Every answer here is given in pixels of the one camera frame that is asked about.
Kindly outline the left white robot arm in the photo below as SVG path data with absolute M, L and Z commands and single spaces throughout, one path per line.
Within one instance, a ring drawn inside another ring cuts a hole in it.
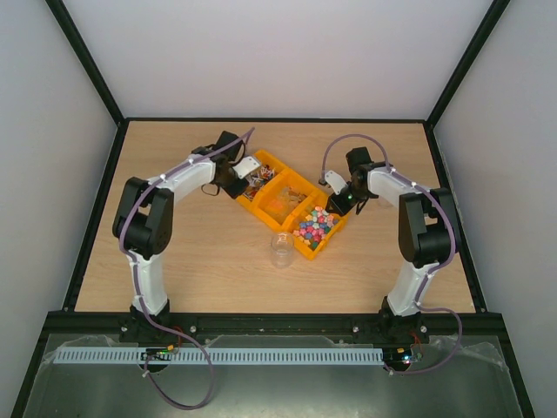
M 216 143 L 200 146 L 180 164 L 149 179 L 129 178 L 117 207 L 112 233 L 131 270 L 131 318 L 125 342 L 162 343 L 184 334 L 171 326 L 170 299 L 164 289 L 163 252 L 170 244 L 175 205 L 191 192 L 214 185 L 240 197 L 247 176 L 260 167 L 246 154 L 254 130 L 238 136 L 222 131 Z

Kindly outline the yellow bin with star candies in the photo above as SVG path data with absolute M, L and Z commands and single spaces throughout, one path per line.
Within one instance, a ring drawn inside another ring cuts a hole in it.
M 294 237 L 294 247 L 308 260 L 314 260 L 326 248 L 348 219 L 326 209 L 326 203 L 326 194 L 312 193 L 286 217 L 282 225 L 283 230 Z

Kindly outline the yellow bin with lollipops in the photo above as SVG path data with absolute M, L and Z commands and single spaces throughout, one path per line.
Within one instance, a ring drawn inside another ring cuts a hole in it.
M 248 187 L 237 202 L 253 215 L 264 212 L 269 216 L 280 216 L 285 213 L 287 204 L 285 187 L 279 181 L 288 166 L 266 150 L 258 150 L 252 156 L 261 166 L 246 178 Z

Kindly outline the clear glass jar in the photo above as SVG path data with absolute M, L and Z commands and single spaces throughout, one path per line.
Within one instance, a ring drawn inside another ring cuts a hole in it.
M 288 232 L 275 233 L 270 242 L 272 264 L 286 268 L 292 264 L 294 256 L 294 236 Z

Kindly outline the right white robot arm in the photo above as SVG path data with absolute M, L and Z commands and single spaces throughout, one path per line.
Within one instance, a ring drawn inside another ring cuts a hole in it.
M 398 245 L 403 257 L 397 281 L 383 299 L 377 329 L 396 341 L 420 331 L 423 299 L 435 274 L 460 250 L 460 229 L 452 194 L 427 188 L 400 174 L 385 160 L 374 162 L 365 147 L 346 154 L 350 179 L 323 170 L 320 184 L 332 188 L 326 210 L 343 217 L 361 212 L 370 199 L 382 198 L 398 210 Z

